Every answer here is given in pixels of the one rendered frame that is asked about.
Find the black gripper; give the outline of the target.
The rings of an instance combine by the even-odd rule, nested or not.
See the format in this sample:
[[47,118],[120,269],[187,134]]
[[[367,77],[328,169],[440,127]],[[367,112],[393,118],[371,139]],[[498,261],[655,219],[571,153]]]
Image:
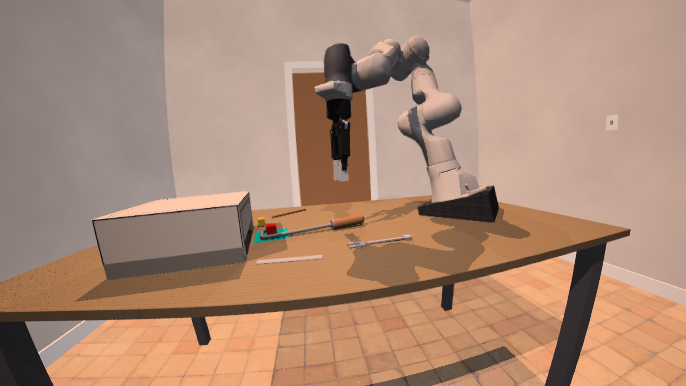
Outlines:
[[[327,118],[333,120],[330,135],[334,181],[349,181],[348,156],[350,156],[350,122],[341,121],[346,121],[351,117],[351,101],[348,99],[336,98],[328,100],[326,103]],[[332,138],[334,139],[334,143]]]

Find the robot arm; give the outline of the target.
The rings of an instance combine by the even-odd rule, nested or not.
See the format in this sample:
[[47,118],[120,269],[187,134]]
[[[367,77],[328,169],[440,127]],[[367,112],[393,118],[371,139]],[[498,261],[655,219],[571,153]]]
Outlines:
[[[383,51],[384,54],[375,54]],[[324,56],[327,84],[316,86],[315,93],[326,102],[336,98],[352,101],[352,85],[355,93],[385,85],[390,77],[403,81],[413,71],[412,98],[418,106],[399,116],[398,128],[421,147],[430,177],[432,202],[442,202],[473,195],[486,187],[481,188],[476,176],[461,168],[449,139],[432,134],[431,130],[460,117],[462,108],[455,95],[439,91],[435,74],[426,63],[429,53],[427,41],[419,36],[413,36],[402,49],[396,40],[381,41],[370,50],[368,57],[357,62],[347,44],[334,44],[326,49]]]

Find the teal square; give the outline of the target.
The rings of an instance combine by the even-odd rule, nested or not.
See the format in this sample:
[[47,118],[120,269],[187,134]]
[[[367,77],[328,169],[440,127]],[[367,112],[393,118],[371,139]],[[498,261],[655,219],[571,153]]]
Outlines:
[[[279,229],[279,230],[277,230],[277,233],[286,232],[286,231],[287,231],[287,229]],[[264,242],[264,241],[271,241],[271,240],[278,240],[278,239],[285,239],[285,238],[290,238],[290,237],[289,237],[289,235],[286,235],[286,236],[280,236],[280,237],[275,237],[275,238],[270,238],[270,239],[261,239],[261,238],[260,238],[260,232],[257,232],[257,233],[255,234],[254,243],[257,243],[257,242]]]

